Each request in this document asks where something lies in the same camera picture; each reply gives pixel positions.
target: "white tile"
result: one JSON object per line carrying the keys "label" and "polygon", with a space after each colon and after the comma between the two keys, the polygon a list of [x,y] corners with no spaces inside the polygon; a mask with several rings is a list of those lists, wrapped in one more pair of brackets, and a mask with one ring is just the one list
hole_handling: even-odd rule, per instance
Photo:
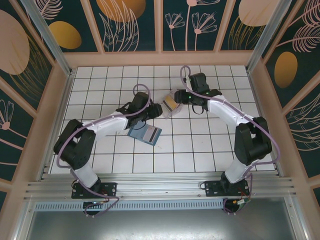
{"label": "white tile", "polygon": [[115,154],[132,154],[134,152],[134,138],[130,136],[117,136],[115,138]]}
{"label": "white tile", "polygon": [[209,85],[210,89],[220,89],[218,84],[218,78],[216,76],[206,77],[206,84]]}
{"label": "white tile", "polygon": [[169,66],[154,66],[155,77],[169,77]]}
{"label": "white tile", "polygon": [[230,66],[231,67],[231,71],[232,71],[232,75],[235,77],[238,76],[247,76],[247,71],[245,66]]}
{"label": "white tile", "polygon": [[195,171],[194,155],[192,153],[174,154],[174,171],[176,173],[190,173]]}
{"label": "white tile", "polygon": [[172,116],[173,119],[188,119],[189,117],[188,105],[183,105],[180,112]]}
{"label": "white tile", "polygon": [[194,165],[196,172],[215,172],[215,161],[212,152],[194,154]]}
{"label": "white tile", "polygon": [[95,154],[93,159],[92,170],[96,174],[110,174],[112,173],[113,161],[113,154]]}
{"label": "white tile", "polygon": [[252,116],[252,117],[258,117],[258,109],[254,102],[249,103],[241,103],[241,109],[244,113]]}
{"label": "white tile", "polygon": [[154,155],[153,154],[135,154],[133,158],[134,173],[153,173]]}
{"label": "white tile", "polygon": [[123,90],[123,91],[121,91],[121,94],[120,94],[120,104],[123,105],[123,104],[126,104],[128,102],[132,102],[134,97],[135,96],[134,96],[132,91]]}
{"label": "white tile", "polygon": [[188,105],[188,107],[191,119],[207,118],[207,111],[203,110],[201,106],[193,106],[193,109],[196,113],[194,113],[192,105]]}
{"label": "white tile", "polygon": [[123,78],[136,78],[138,77],[138,66],[124,66]]}
{"label": "white tile", "polygon": [[192,118],[191,132],[192,134],[209,134],[209,123],[207,118]]}
{"label": "white tile", "polygon": [[206,77],[216,77],[216,68],[212,65],[201,65],[201,73],[204,73]]}
{"label": "white tile", "polygon": [[247,76],[234,76],[233,79],[237,89],[251,89]]}
{"label": "white tile", "polygon": [[230,66],[215,66],[218,77],[232,77]]}
{"label": "white tile", "polygon": [[130,174],[132,173],[134,163],[133,154],[115,154],[113,159],[113,174]]}
{"label": "white tile", "polygon": [[191,75],[201,73],[199,65],[189,65],[189,68],[191,69]]}
{"label": "white tile", "polygon": [[222,89],[221,93],[230,103],[238,103],[239,102],[236,90],[234,90],[234,89]]}
{"label": "white tile", "polygon": [[123,66],[110,66],[108,68],[107,78],[122,78]]}
{"label": "white tile", "polygon": [[231,152],[228,134],[211,135],[213,152]]}
{"label": "white tile", "polygon": [[254,103],[255,98],[251,89],[237,89],[240,103]]}
{"label": "white tile", "polygon": [[121,90],[121,78],[107,78],[104,90]]}
{"label": "white tile", "polygon": [[69,105],[79,105],[86,103],[86,91],[72,91],[69,99]]}
{"label": "white tile", "polygon": [[235,89],[234,78],[232,76],[218,77],[220,89]]}
{"label": "white tile", "polygon": [[153,77],[154,66],[139,66],[139,77]]}
{"label": "white tile", "polygon": [[155,153],[154,154],[154,172],[155,173],[173,173],[174,172],[173,153]]}
{"label": "white tile", "polygon": [[215,170],[217,172],[224,172],[231,165],[234,160],[232,152],[214,152]]}
{"label": "white tile", "polygon": [[101,91],[105,89],[106,79],[105,78],[91,78],[89,91]]}
{"label": "white tile", "polygon": [[195,153],[212,152],[210,135],[192,135],[192,144]]}
{"label": "white tile", "polygon": [[173,134],[191,134],[189,119],[172,119]]}
{"label": "white tile", "polygon": [[[62,166],[69,166],[68,163],[65,161],[62,161],[60,159],[60,165]],[[51,167],[51,174],[70,174],[70,168],[60,168],[57,165],[57,155],[54,156],[54,160],[52,162],[52,167]]]}
{"label": "white tile", "polygon": [[122,78],[121,90],[133,90],[134,86],[137,84],[137,77],[124,77]]}
{"label": "white tile", "polygon": [[169,77],[155,77],[154,78],[155,90],[170,90],[170,78]]}
{"label": "white tile", "polygon": [[230,142],[231,142],[231,148],[232,151],[235,151],[235,140],[236,140],[236,135],[235,134],[230,134]]}
{"label": "white tile", "polygon": [[[170,77],[180,77],[180,69],[182,66],[170,66]],[[185,70],[182,70],[182,74],[185,77]]]}
{"label": "white tile", "polygon": [[220,118],[209,118],[211,134],[228,134],[227,124]]}
{"label": "white tile", "polygon": [[76,78],[73,83],[72,91],[88,91],[90,78]]}
{"label": "white tile", "polygon": [[87,79],[91,78],[91,72],[92,72],[92,66],[86,66],[86,67],[78,67],[76,70],[76,79]]}
{"label": "white tile", "polygon": [[185,89],[180,77],[170,77],[170,88],[172,90]]}
{"label": "white tile", "polygon": [[102,109],[101,109],[101,115],[100,117],[106,117],[110,114],[113,114],[116,109],[119,108],[119,105],[118,104],[114,104],[114,105],[102,105]]}
{"label": "white tile", "polygon": [[[261,159],[259,162],[260,163],[268,163],[271,161],[272,161],[271,155],[268,154],[264,157],[264,159]],[[275,170],[275,166],[273,164],[263,164],[263,165],[261,164],[261,165],[256,166],[256,170],[257,171],[273,171],[273,170]]]}
{"label": "white tile", "polygon": [[[153,77],[139,77],[138,84],[144,84],[147,86],[149,90],[154,89],[154,78]],[[142,90],[143,92],[146,91],[146,88],[143,86],[138,86],[138,90]]]}
{"label": "white tile", "polygon": [[95,120],[100,118],[101,105],[85,105],[83,111],[83,120]]}
{"label": "white tile", "polygon": [[95,145],[95,154],[114,154],[116,136],[104,136]]}
{"label": "white tile", "polygon": [[170,90],[154,90],[153,102],[160,103],[169,93]]}
{"label": "white tile", "polygon": [[151,154],[153,152],[154,152],[154,146],[139,140],[134,141],[135,154]]}
{"label": "white tile", "polygon": [[162,129],[161,135],[171,135],[172,134],[171,119],[155,119],[154,126]]}
{"label": "white tile", "polygon": [[92,70],[91,78],[106,78],[107,71],[107,66],[95,66]]}
{"label": "white tile", "polygon": [[84,113],[84,108],[85,108],[84,105],[68,105],[64,119],[66,119],[66,120],[72,120],[72,119],[81,120],[82,114]]}
{"label": "white tile", "polygon": [[104,91],[103,104],[119,104],[120,91]]}
{"label": "white tile", "polygon": [[88,91],[85,104],[102,104],[104,91]]}
{"label": "white tile", "polygon": [[192,153],[191,135],[173,135],[173,151],[175,153]]}
{"label": "white tile", "polygon": [[172,136],[160,135],[153,149],[155,153],[172,153],[172,148]]}

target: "metal base plate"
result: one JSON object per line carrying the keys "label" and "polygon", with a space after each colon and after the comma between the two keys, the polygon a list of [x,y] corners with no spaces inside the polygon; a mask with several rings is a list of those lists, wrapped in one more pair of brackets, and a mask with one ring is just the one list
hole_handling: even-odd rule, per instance
{"label": "metal base plate", "polygon": [[231,184],[228,189],[228,193],[225,193],[220,181],[205,181],[204,183],[205,195],[207,197],[229,197],[229,196],[241,196],[241,191],[246,195],[249,195],[248,182],[242,180],[240,182]]}
{"label": "metal base plate", "polygon": [[[117,183],[116,182],[102,182],[100,194],[106,196],[115,197],[117,192]],[[87,190],[85,190],[79,183],[73,184],[72,199],[103,199],[103,197],[96,196]]]}

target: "purple cable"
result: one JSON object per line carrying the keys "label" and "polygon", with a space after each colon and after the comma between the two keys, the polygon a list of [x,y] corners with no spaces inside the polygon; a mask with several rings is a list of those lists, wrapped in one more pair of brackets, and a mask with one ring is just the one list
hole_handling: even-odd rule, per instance
{"label": "purple cable", "polygon": [[[280,159],[280,156],[281,156],[281,152],[280,152],[280,148],[279,148],[279,145],[277,144],[276,140],[265,130],[263,129],[260,125],[258,125],[256,122],[254,122],[252,119],[250,119],[249,117],[246,116],[246,114],[244,114],[243,112],[241,112],[240,110],[238,110],[236,107],[234,107],[232,104],[228,103],[228,102],[225,102],[223,100],[221,100],[220,98],[217,98],[217,97],[210,97],[210,96],[204,96],[204,95],[200,95],[194,91],[192,91],[188,86],[187,84],[184,82],[184,77],[183,77],[183,70],[184,69],[188,69],[189,70],[189,73],[188,73],[188,77],[190,76],[191,74],[191,69],[189,66],[187,65],[184,65],[181,67],[180,69],[180,79],[181,79],[181,82],[183,84],[183,86],[190,92],[192,93],[193,95],[197,96],[197,97],[200,97],[200,98],[203,98],[203,99],[208,99],[208,100],[215,100],[217,102],[220,102],[222,104],[225,104],[226,106],[228,106],[229,108],[231,108],[232,110],[234,110],[236,113],[238,113],[240,116],[242,116],[244,119],[248,120],[250,123],[252,123],[256,128],[260,129],[270,140],[271,142],[273,143],[273,145],[275,146],[276,148],[276,151],[277,151],[277,156],[275,158],[275,160],[272,160],[272,161],[268,161],[268,162],[257,162],[257,163],[253,163],[245,172],[244,174],[242,175],[243,178],[249,178],[251,177],[251,180],[250,180],[250,192],[249,192],[249,197],[251,196],[251,192],[252,192],[252,185],[253,185],[253,174],[250,173],[248,176],[248,172],[254,167],[254,166],[257,166],[257,165],[266,165],[266,164],[274,164],[275,162],[277,162],[279,159]],[[227,198],[225,198],[223,200],[223,211],[226,213],[227,210],[230,211],[229,209],[227,209],[225,207],[225,204],[227,202]]]}
{"label": "purple cable", "polygon": [[[98,212],[96,215],[93,215],[92,218],[98,217],[98,216],[106,213],[109,209],[111,209],[111,208],[120,200],[120,198],[117,197],[117,196],[106,196],[106,195],[103,195],[103,194],[99,194],[99,193],[97,193],[97,192],[95,192],[95,191],[92,191],[90,188],[86,187],[86,186],[84,185],[84,183],[81,182],[80,179],[77,177],[77,175],[75,174],[75,172],[74,172],[74,170],[73,170],[72,168],[70,168],[69,166],[62,166],[62,165],[60,164],[61,154],[62,154],[62,152],[65,150],[67,144],[74,138],[74,136],[75,136],[77,133],[81,132],[83,129],[85,129],[85,128],[89,127],[89,126],[93,126],[94,124],[100,123],[100,122],[102,122],[102,121],[104,121],[104,120],[108,120],[108,119],[115,118],[115,117],[131,117],[131,116],[137,115],[137,114],[141,113],[142,111],[144,111],[144,110],[149,106],[149,104],[150,104],[151,94],[150,94],[149,88],[148,88],[146,85],[139,83],[139,84],[136,84],[136,85],[133,87],[133,90],[132,90],[132,91],[133,91],[133,95],[136,95],[136,94],[135,94],[135,89],[136,89],[138,86],[144,87],[144,88],[147,90],[147,92],[148,92],[148,101],[147,101],[147,103],[145,104],[145,106],[144,106],[142,109],[140,109],[140,110],[137,111],[137,112],[130,113],[130,114],[125,114],[125,115],[123,115],[123,114],[119,114],[119,115],[109,115],[109,116],[106,116],[106,117],[97,119],[97,120],[95,120],[95,121],[93,121],[93,122],[91,122],[91,123],[89,123],[89,124],[87,124],[87,125],[85,125],[85,126],[80,127],[79,129],[77,129],[74,133],[72,133],[72,134],[69,136],[69,138],[68,138],[68,139],[65,141],[65,143],[62,145],[62,147],[61,147],[61,149],[60,149],[60,151],[59,151],[59,153],[58,153],[57,160],[56,160],[57,166],[58,166],[59,168],[68,168],[68,169],[70,169],[71,174],[74,176],[74,178],[77,180],[77,182],[78,182],[85,190],[87,190],[88,192],[90,192],[90,193],[93,194],[93,195],[96,195],[96,196],[98,196],[98,197],[102,197],[102,198],[104,198],[104,199],[109,199],[109,200],[110,200],[110,199],[116,199],[116,201],[115,201],[114,203],[112,203],[107,209]],[[86,208],[84,209],[85,215],[88,217],[88,216],[89,216],[88,213],[87,213],[88,208],[90,208],[90,207],[92,207],[92,206],[97,206],[97,205],[103,205],[103,203],[94,203],[94,204],[90,204],[90,205],[86,206]]]}
{"label": "purple cable", "polygon": [[77,133],[81,132],[83,129],[86,129],[87,127],[93,126],[93,125],[95,125],[95,124],[98,124],[98,123],[100,123],[100,122],[102,122],[102,121],[105,121],[105,120],[108,120],[108,119],[111,119],[111,118],[115,118],[115,117],[131,117],[131,116],[137,115],[137,114],[143,112],[143,111],[149,106],[149,104],[150,104],[150,99],[151,99],[151,97],[150,97],[151,95],[150,95],[150,90],[149,90],[149,88],[148,88],[146,85],[144,85],[144,84],[140,84],[140,83],[139,83],[139,84],[136,84],[136,85],[133,87],[133,90],[132,90],[134,95],[136,95],[136,94],[135,94],[135,89],[136,89],[138,86],[144,87],[144,88],[147,90],[147,92],[148,92],[148,102],[146,103],[146,105],[145,105],[142,109],[140,109],[139,111],[137,111],[137,112],[130,113],[130,114],[126,114],[126,115],[122,115],[122,114],[119,114],[119,115],[108,115],[108,116],[106,116],[106,117],[97,119],[97,120],[95,120],[95,121],[93,121],[93,122],[88,123],[88,124],[85,125],[85,126],[82,126],[82,127],[78,128],[74,133],[72,133],[72,134],[69,136],[69,138],[68,138],[68,139],[65,141],[65,143],[62,145],[62,147],[61,147],[61,149],[60,149],[60,151],[59,151],[59,153],[58,153],[57,160],[56,160],[56,164],[57,164],[57,166],[58,166],[59,168],[62,168],[62,169],[69,169],[69,168],[70,168],[70,166],[62,166],[62,165],[60,164],[60,158],[61,158],[61,154],[62,154],[63,151],[65,150],[65,148],[66,148],[66,146],[68,145],[68,143],[75,137],[75,135],[77,135]]}

